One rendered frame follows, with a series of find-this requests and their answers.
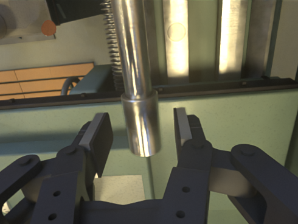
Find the green machine surface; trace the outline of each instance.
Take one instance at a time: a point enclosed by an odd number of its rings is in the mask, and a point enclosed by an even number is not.
[[[103,175],[142,175],[146,199],[162,198],[171,169],[177,164],[173,108],[185,107],[187,114],[197,115],[207,140],[215,148],[230,151],[237,144],[252,144],[284,164],[297,115],[297,99],[296,89],[160,99],[162,150],[150,158],[137,157],[128,149],[120,102],[3,110],[0,170],[31,153],[41,159],[53,158],[96,113],[108,112],[114,143]],[[15,205],[20,197],[18,193],[10,204]],[[246,221],[226,195],[211,193],[208,223]]]

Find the orange circular cap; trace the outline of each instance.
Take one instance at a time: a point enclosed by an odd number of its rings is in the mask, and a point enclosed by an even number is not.
[[[56,25],[51,20],[45,20],[45,22],[41,26],[41,31],[45,36],[51,36],[56,32]]]

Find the screw hole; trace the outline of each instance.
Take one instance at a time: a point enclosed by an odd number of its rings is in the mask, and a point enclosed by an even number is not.
[[[178,212],[176,212],[176,216],[181,219],[181,218],[185,217],[185,213],[184,213],[184,211],[178,211]]]
[[[57,215],[55,213],[53,213],[49,216],[50,221],[54,220],[55,218],[57,218]]]
[[[188,193],[188,192],[190,192],[190,188],[189,187],[184,187],[184,188],[182,188],[182,191],[184,193]]]
[[[56,191],[55,193],[53,193],[53,196],[54,197],[57,197],[57,196],[59,196],[61,194],[61,191]]]

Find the coil spring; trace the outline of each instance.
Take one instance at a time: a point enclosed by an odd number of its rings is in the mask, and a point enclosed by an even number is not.
[[[106,39],[108,40],[109,54],[112,62],[112,72],[113,72],[115,89],[116,91],[124,91],[122,67],[121,67],[121,61],[120,61],[120,54],[119,54],[111,0],[104,0],[104,2],[100,3],[100,5],[103,6],[102,10],[105,11],[105,13],[103,14],[105,18],[103,20],[105,22],[105,26],[107,27],[105,29],[106,35],[108,36]]]

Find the bolt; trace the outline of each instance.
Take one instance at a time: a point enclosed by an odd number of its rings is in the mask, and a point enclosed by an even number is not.
[[[68,147],[63,150],[64,154],[66,154],[67,156],[74,154],[76,151],[77,151],[77,149],[74,147]]]
[[[255,154],[255,149],[250,147],[242,148],[240,149],[240,151],[241,151],[241,154],[244,156],[253,156]]]
[[[18,164],[20,166],[26,166],[31,162],[31,157],[29,156],[23,156],[22,158],[19,159]]]

